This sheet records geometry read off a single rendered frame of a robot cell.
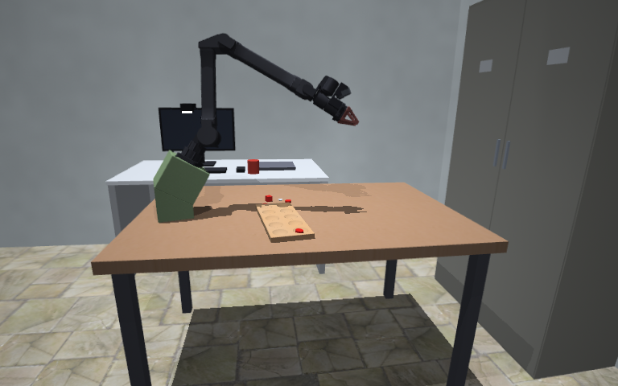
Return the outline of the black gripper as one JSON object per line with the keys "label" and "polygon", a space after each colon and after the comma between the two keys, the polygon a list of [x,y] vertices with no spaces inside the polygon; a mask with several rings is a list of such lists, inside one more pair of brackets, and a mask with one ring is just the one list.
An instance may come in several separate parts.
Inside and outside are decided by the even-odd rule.
{"label": "black gripper", "polygon": [[[328,102],[330,100],[331,100],[331,98],[328,100]],[[336,109],[335,107],[331,106],[330,104],[328,104],[328,102],[327,102],[326,106],[324,107],[323,111],[325,111],[326,113],[332,115],[333,116],[333,118],[332,118],[333,121],[337,121],[337,123],[345,124],[345,125],[354,125],[354,126],[358,125],[359,121],[357,120],[355,114],[353,113],[353,111],[351,110],[351,108],[349,106],[346,106],[346,104],[344,102],[340,106],[339,109]],[[347,115],[349,116],[351,121],[345,119]]]}

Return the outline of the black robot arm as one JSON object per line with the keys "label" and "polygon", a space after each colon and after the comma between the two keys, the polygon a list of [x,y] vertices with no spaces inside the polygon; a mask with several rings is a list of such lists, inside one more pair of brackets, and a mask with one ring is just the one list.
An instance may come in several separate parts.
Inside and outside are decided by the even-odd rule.
{"label": "black robot arm", "polygon": [[[235,60],[241,61],[254,70],[269,77],[271,80],[274,80],[284,86],[296,96],[304,100],[313,101],[313,104],[320,109],[324,109],[329,97],[332,98],[328,104],[336,109],[339,109],[343,103],[340,99],[351,93],[347,85],[342,82],[339,85],[335,79],[329,76],[325,76],[315,89],[308,81],[301,79],[296,75],[292,75],[279,66],[271,63],[269,60],[266,60],[250,49],[242,46],[235,39],[230,38],[225,33],[214,35],[210,38],[199,41],[198,48],[200,49],[201,60],[202,127],[198,130],[198,133],[195,135],[193,140],[190,141],[188,148],[185,146],[182,153],[177,153],[176,155],[178,158],[183,159],[185,162],[188,162],[193,166],[203,166],[201,163],[204,160],[203,155],[206,151],[204,147],[218,148],[221,141],[221,136],[218,138],[217,131],[213,129],[213,127],[215,129],[217,127],[216,55],[229,55]],[[318,92],[316,92],[317,90]]]}

